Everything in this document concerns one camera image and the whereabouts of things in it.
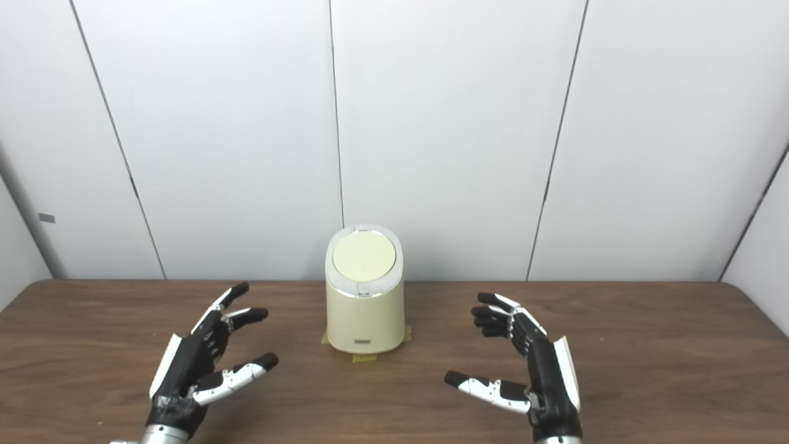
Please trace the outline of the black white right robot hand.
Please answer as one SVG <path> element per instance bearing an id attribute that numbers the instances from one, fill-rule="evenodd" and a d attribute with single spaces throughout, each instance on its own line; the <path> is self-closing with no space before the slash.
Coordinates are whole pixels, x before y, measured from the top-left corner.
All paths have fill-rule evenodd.
<path id="1" fill-rule="evenodd" d="M 484 337 L 503 337 L 527 360 L 529 384 L 448 371 L 446 384 L 486 403 L 529 418 L 536 443 L 581 443 L 578 380 L 566 337 L 550 340 L 529 310 L 501 294 L 480 292 L 474 325 Z"/>

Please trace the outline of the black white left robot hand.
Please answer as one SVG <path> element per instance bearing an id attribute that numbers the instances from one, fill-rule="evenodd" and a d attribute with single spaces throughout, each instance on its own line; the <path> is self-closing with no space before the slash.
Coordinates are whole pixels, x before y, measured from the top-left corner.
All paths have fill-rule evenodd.
<path id="1" fill-rule="evenodd" d="M 150 383 L 150 411 L 141 442 L 189 442 L 203 424 L 211 403 L 231 396 L 279 364 L 279 357 L 268 352 L 233 368 L 216 368 L 235 331 L 268 317 L 268 310 L 262 307 L 225 312 L 248 290 L 248 282 L 225 290 L 189 334 L 170 337 Z"/>

